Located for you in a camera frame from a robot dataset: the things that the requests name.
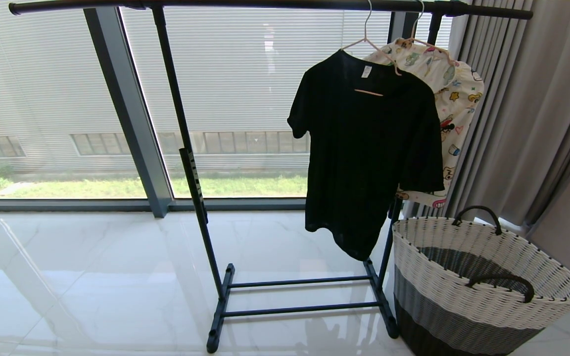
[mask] clothing tag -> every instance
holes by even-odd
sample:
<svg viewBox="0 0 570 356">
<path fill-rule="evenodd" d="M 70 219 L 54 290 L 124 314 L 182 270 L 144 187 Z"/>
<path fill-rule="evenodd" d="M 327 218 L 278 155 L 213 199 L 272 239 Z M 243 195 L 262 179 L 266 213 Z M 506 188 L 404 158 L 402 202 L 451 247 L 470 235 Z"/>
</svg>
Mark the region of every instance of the clothing tag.
<svg viewBox="0 0 570 356">
<path fill-rule="evenodd" d="M 373 69 L 373 67 L 371 67 L 370 65 L 364 66 L 364 72 L 362 72 L 362 78 L 368 78 L 369 74 L 371 74 L 371 69 Z"/>
</svg>

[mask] white marble floor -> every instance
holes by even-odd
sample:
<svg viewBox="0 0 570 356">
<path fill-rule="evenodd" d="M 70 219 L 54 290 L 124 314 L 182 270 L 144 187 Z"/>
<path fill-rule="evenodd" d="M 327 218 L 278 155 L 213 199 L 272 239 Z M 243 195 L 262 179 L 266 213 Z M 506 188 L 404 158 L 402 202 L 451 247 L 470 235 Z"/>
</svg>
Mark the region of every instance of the white marble floor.
<svg viewBox="0 0 570 356">
<path fill-rule="evenodd" d="M 305 232 L 300 212 L 209 217 L 219 269 L 234 262 L 236 282 L 364 272 L 326 230 Z M 228 309 L 373 300 L 366 282 L 346 282 L 239 290 Z M 216 303 L 193 214 L 0 214 L 0 356 L 205 355 Z M 376 309 L 251 320 L 227 320 L 217 354 L 411 355 Z M 570 355 L 570 314 L 514 354 Z"/>
</svg>

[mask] curtain fold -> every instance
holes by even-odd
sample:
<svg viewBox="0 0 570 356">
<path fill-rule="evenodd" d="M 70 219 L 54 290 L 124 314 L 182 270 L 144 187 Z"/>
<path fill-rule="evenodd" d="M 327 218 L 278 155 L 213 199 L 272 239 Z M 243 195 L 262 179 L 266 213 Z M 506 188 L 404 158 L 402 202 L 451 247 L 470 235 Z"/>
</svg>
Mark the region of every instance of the curtain fold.
<svg viewBox="0 0 570 356">
<path fill-rule="evenodd" d="M 480 204 L 516 225 L 533 224 L 570 173 L 570 1 L 473 3 L 531 9 L 534 17 L 469 16 L 453 23 L 453 33 L 459 23 L 466 30 L 461 41 L 451 39 L 451 48 L 484 78 L 486 94 L 452 194 L 435 214 L 454 216 Z"/>
</svg>

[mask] basket handle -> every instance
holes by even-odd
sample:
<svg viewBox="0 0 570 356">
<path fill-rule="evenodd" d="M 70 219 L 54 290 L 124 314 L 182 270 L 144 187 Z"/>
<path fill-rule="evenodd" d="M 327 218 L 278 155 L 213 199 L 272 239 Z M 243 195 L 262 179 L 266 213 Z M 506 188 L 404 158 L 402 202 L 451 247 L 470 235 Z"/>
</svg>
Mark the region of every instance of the basket handle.
<svg viewBox="0 0 570 356">
<path fill-rule="evenodd" d="M 513 275 L 513 274 L 481 275 L 479 277 L 470 278 L 470 281 L 466 284 L 466 286 L 472 288 L 475 284 L 477 284 L 479 282 L 486 281 L 487 279 L 511 279 L 513 281 L 520 282 L 520 283 L 524 284 L 524 286 L 527 287 L 527 292 L 525 292 L 525 294 L 524 294 L 524 302 L 525 303 L 531 302 L 531 300 L 533 300 L 533 296 L 536 294 L 536 292 L 533 289 L 533 286 L 531 285 L 531 283 L 528 280 L 526 280 L 525 278 L 522 278 L 522 277 L 518 277 L 517 275 Z"/>
<path fill-rule="evenodd" d="M 500 228 L 500 223 L 498 222 L 498 217 L 496 216 L 496 214 L 494 214 L 494 212 L 491 211 L 490 208 L 484 207 L 483 205 L 472 205 L 471 207 L 466 207 L 465 209 L 461 210 L 457 214 L 457 217 L 454 218 L 454 221 L 452 221 L 452 225 L 460 226 L 461 225 L 461 216 L 466 211 L 472 210 L 472 209 L 481 209 L 481 210 L 485 210 L 486 212 L 489 212 L 489 214 L 491 215 L 491 218 L 494 219 L 494 225 L 496 225 L 496 234 L 500 235 L 503 233 L 503 230 Z"/>
</svg>

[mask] black metal clothes rack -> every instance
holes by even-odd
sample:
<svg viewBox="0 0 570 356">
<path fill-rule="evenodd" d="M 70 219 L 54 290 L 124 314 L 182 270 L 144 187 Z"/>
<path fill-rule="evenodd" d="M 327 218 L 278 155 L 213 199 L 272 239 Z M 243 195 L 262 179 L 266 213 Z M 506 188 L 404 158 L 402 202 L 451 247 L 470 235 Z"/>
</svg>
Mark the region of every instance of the black metal clothes rack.
<svg viewBox="0 0 570 356">
<path fill-rule="evenodd" d="M 421 12 L 422 4 L 417 1 L 406 0 L 372 0 L 373 10 L 375 11 L 405 11 L 405 12 Z M 219 268 L 215 259 L 212 243 L 210 241 L 210 233 L 208 232 L 208 216 L 206 207 L 204 206 L 203 196 L 201 194 L 201 187 L 199 186 L 199 178 L 197 175 L 197 167 L 192 151 L 192 144 L 190 143 L 190 135 L 188 125 L 186 123 L 186 116 L 182 105 L 179 85 L 177 83 L 176 71 L 173 64 L 170 45 L 168 42 L 168 33 L 166 29 L 166 22 L 164 17 L 165 6 L 230 6 L 230 7 L 283 7 L 283 8 L 310 8 L 310 9 L 357 9 L 368 10 L 369 4 L 365 0 L 48 0 L 41 2 L 28 2 L 22 4 L 9 4 L 9 10 L 13 14 L 30 13 L 37 11 L 49 11 L 57 9 L 82 9 L 88 7 L 99 6 L 125 6 L 135 9 L 151 8 L 153 18 L 155 21 L 156 29 L 158 32 L 158 39 L 164 65 L 167 72 L 168 84 L 170 86 L 173 104 L 179 122 L 179 129 L 182 135 L 184 147 L 179 150 L 188 186 L 190 188 L 190 196 L 192 203 L 195 207 L 195 214 L 203 237 L 204 247 L 210 262 L 210 269 L 212 271 L 213 279 L 215 280 L 215 287 L 217 288 L 217 295 L 219 302 L 215 310 L 212 327 L 208 333 L 208 342 L 206 349 L 209 353 L 217 351 L 219 347 L 219 338 L 222 332 L 224 320 L 228 317 L 244 317 L 251 315 L 267 315 L 278 313 L 295 313 L 295 312 L 313 312 L 313 311 L 332 311 L 337 309 L 354 309 L 365 307 L 379 307 L 380 313 L 386 330 L 391 338 L 398 338 L 399 329 L 396 321 L 391 312 L 389 302 L 382 291 L 382 285 L 388 268 L 388 261 L 393 245 L 392 228 L 389 228 L 386 246 L 382 257 L 382 264 L 380 266 L 380 273 L 376 273 L 373 268 L 371 259 L 364 261 L 364 269 L 366 271 L 363 275 L 346 276 L 346 277 L 333 277 L 333 278 L 317 278 L 317 279 L 294 279 L 289 281 L 266 281 L 266 282 L 245 282 L 233 283 L 233 276 L 235 275 L 235 266 L 228 264 L 224 281 L 222 282 L 219 276 Z M 479 16 L 493 16 L 504 18 L 516 18 L 528 20 L 532 17 L 531 11 L 524 11 L 518 9 L 503 9 L 496 7 L 486 6 L 472 6 L 459 1 L 434 1 L 424 3 L 424 12 L 432 13 L 432 20 L 430 21 L 430 33 L 428 36 L 428 43 L 436 41 L 437 32 L 441 25 L 441 18 L 443 16 L 460 16 L 463 14 L 473 14 Z M 396 199 L 391 209 L 391 223 L 398 220 L 400 211 L 402 209 L 403 201 Z M 315 283 L 328 283 L 328 282 L 345 282 L 345 281 L 369 281 L 375 295 L 375 302 L 362 302 L 362 303 L 348 303 L 348 304 L 332 304 L 326 306 L 307 306 L 307 307 L 293 307 L 293 308 L 278 308 L 278 309 L 261 309 L 254 311 L 226 311 L 226 306 L 230 298 L 232 289 L 236 288 L 255 288 L 265 286 L 287 286 L 292 284 L 315 284 Z"/>
</svg>

